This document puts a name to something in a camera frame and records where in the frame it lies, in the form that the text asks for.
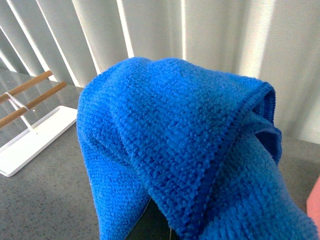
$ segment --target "speckled countertop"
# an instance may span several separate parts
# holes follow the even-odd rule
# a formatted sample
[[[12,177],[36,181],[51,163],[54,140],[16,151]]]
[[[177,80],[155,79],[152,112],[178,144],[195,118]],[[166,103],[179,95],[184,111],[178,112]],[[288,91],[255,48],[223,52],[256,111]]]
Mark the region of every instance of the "speckled countertop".
[[[0,70],[0,93],[31,77]],[[24,103],[56,83],[45,80],[19,96]],[[34,123],[59,105],[77,108],[81,88],[67,86],[27,119]],[[0,118],[9,105],[0,106]],[[0,147],[25,129],[20,119],[0,129]],[[287,188],[306,211],[307,197],[320,175],[320,145],[284,137],[279,168]],[[73,125],[12,177],[0,175],[0,240],[99,239],[98,220]]]

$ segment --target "blue microfiber towel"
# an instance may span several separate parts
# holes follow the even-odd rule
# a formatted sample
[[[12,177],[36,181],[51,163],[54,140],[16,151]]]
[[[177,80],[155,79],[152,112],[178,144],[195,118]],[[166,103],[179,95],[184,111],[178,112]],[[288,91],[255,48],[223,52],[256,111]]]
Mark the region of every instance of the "blue microfiber towel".
[[[181,239],[317,239],[277,168],[275,91],[186,61],[135,57],[78,106],[100,239],[124,239],[150,198]]]

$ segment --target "wooden dowel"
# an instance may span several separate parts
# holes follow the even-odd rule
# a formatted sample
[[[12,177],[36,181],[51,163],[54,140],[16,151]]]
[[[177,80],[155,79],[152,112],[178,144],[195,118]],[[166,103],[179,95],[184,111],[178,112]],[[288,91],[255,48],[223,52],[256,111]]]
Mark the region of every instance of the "wooden dowel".
[[[67,84],[63,81],[59,83],[58,85],[54,86],[50,90],[46,91],[44,94],[40,95],[36,99],[32,100],[25,106],[30,110],[37,106],[39,103],[43,102],[47,98],[51,97],[53,94],[57,93],[61,89],[63,89]],[[0,120],[0,129],[3,128],[5,125],[11,123],[13,120],[21,117],[23,114],[27,112],[27,109],[25,107],[21,107],[18,110],[14,111],[13,113],[9,114],[8,116],[2,118]]]
[[[11,94],[12,96],[17,95],[17,94],[31,88],[32,86],[40,83],[41,81],[47,79],[51,75],[52,75],[52,72],[50,70],[46,71],[44,73],[41,73],[39,76],[36,76],[36,77],[30,79],[29,81],[26,81],[25,83],[21,84],[20,86],[17,86],[16,88],[8,91],[8,93]],[[2,104],[3,102],[5,102],[8,99],[9,99],[9,96],[7,94],[2,94],[0,96],[0,104]]]

